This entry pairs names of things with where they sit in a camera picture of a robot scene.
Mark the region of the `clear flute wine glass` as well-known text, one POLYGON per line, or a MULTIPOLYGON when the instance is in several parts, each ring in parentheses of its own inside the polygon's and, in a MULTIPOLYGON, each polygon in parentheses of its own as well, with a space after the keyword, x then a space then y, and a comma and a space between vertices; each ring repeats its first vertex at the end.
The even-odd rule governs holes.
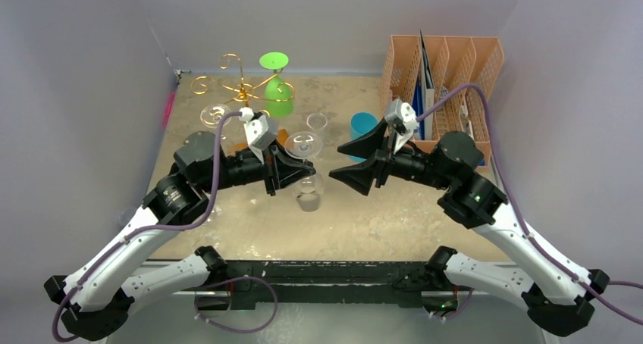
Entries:
POLYGON ((231 140, 224 134, 224 129, 222 129, 220 133, 218 133, 217 130, 220 124, 222 124, 224 127, 229 124, 229 122, 231 121, 230 119, 226 120, 224 123, 221 122, 223 116, 225 116, 229 112, 231 112, 231 110, 227 105, 216 104, 209 105, 203 108, 200 113, 200 120, 202 124, 205 127, 213 130, 217 135, 221 137, 221 147, 223 148, 223 152, 225 152, 226 154, 230 152, 231 140))

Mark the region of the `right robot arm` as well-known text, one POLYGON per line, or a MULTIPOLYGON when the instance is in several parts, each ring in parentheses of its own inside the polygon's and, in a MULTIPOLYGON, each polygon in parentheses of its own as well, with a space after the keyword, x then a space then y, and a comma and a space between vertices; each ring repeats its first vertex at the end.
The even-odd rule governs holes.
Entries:
POLYGON ((541 329, 560 337, 588 326, 594 294, 610 281, 602 270, 586 269, 566 258, 528 224, 519 222, 507 196, 477 171, 483 154, 466 133, 444 134, 430 152, 414 145, 394 149, 394 134, 380 122, 339 153, 358 164, 330 172, 330 177, 362 195, 398 177, 443 192, 438 205, 456 223, 493 243, 512 261, 501 267, 477 261, 441 246, 431 256, 425 277, 437 289, 449 283, 491 294, 524 310, 541 329))

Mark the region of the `clear glass back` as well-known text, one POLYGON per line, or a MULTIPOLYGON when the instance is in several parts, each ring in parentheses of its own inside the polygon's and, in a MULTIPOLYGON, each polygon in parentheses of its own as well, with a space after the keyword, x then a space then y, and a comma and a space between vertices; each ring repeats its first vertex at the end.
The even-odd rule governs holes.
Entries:
POLYGON ((313 133, 323 137, 328 126, 328 118, 321 112, 312 113, 306 118, 306 125, 313 133))

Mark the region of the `green plastic goblet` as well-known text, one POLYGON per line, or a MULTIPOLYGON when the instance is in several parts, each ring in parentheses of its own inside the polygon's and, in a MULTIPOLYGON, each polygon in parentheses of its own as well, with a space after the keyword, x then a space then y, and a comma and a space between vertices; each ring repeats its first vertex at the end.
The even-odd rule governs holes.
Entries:
POLYGON ((265 84, 266 111, 274 118, 289 116, 293 112, 293 88, 281 78, 281 72, 289 63, 288 56, 283 52, 268 52, 260 57, 259 63, 273 72, 265 84))

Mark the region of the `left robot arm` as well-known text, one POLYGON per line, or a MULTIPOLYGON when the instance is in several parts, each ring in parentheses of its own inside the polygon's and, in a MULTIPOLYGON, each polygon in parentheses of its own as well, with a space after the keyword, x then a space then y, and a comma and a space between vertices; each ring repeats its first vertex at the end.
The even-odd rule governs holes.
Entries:
POLYGON ((138 268, 179 233, 212 213, 222 189, 262 182, 269 195, 310 177, 309 162, 289 156, 274 139, 257 152, 227 156, 217 134, 196 132, 175 152, 169 173, 145 196, 130 221, 94 258, 69 275, 54 275, 44 288, 57 305, 52 334, 58 342, 99 341, 141 308, 185 289, 230 287, 236 277, 211 246, 179 262, 140 275, 138 268))

